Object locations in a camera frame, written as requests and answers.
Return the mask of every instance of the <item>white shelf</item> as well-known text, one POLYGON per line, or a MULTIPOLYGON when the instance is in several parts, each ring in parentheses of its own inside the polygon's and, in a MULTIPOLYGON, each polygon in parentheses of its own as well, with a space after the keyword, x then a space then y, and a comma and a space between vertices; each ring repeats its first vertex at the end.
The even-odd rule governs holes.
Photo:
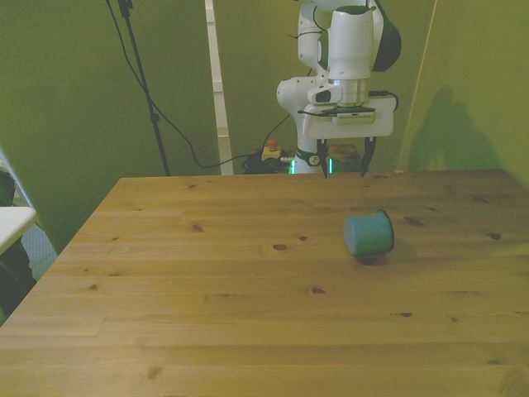
POLYGON ((0 254, 18 240, 36 220, 29 207, 0 207, 0 254))

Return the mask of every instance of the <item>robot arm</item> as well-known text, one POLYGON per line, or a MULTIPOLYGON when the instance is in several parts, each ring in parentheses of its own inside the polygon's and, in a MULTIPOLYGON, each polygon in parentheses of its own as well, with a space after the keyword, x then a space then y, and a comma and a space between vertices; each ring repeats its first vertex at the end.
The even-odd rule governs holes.
POLYGON ((400 50, 400 35, 379 0, 302 4, 298 57, 317 76, 286 80, 278 88, 279 103, 298 128, 298 172, 321 166, 326 173, 326 142, 332 138, 367 137, 364 158, 370 160, 375 137, 393 131, 395 102, 369 100, 369 78, 372 70, 387 70, 400 50))

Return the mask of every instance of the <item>table surface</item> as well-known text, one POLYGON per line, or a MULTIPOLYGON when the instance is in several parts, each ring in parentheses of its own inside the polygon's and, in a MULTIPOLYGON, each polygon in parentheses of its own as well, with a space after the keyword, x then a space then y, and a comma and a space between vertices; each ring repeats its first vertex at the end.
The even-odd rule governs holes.
POLYGON ((18 240, 35 222, 36 211, 29 207, 0 207, 0 254, 18 240))
POLYGON ((0 328, 7 396, 528 396, 502 171, 122 179, 0 328), (385 209, 393 251, 342 225, 385 209))

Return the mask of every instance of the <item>blue cup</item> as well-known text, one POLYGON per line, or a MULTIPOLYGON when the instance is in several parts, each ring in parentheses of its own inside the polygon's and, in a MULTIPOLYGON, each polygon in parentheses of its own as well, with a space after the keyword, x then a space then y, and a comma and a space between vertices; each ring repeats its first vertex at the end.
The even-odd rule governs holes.
POLYGON ((344 222, 344 237, 347 249, 355 256, 391 251, 395 246, 393 225, 383 209, 347 218, 344 222))

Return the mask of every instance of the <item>yellow-green wall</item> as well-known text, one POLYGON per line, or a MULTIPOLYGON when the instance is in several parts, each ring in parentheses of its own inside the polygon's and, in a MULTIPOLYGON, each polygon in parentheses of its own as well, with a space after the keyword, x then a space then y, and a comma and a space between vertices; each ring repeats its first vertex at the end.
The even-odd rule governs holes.
MULTIPOLYGON (((217 162, 204 3, 134 0, 131 14, 153 99, 204 163, 217 162)), ((218 172, 199 169, 160 125, 174 175, 218 172)), ((120 177, 164 174, 145 95, 103 0, 2 2, 0 147, 57 251, 120 177)))
MULTIPOLYGON (((403 37, 403 53, 392 69, 374 74, 372 89, 395 92, 401 107, 394 133, 378 142, 372 170, 394 170, 409 119, 435 0, 385 0, 384 10, 403 37)), ((300 2, 288 0, 217 0, 217 34, 226 95, 232 153, 259 148, 267 133, 287 113, 278 105, 279 82, 303 76, 308 68, 298 60, 300 2)), ((296 146, 292 120, 274 134, 281 146, 296 146)), ((363 153, 362 139, 351 140, 363 153)), ((241 172, 240 162, 235 172, 241 172)))
POLYGON ((438 0, 400 166, 504 169, 529 187, 529 2, 438 0))

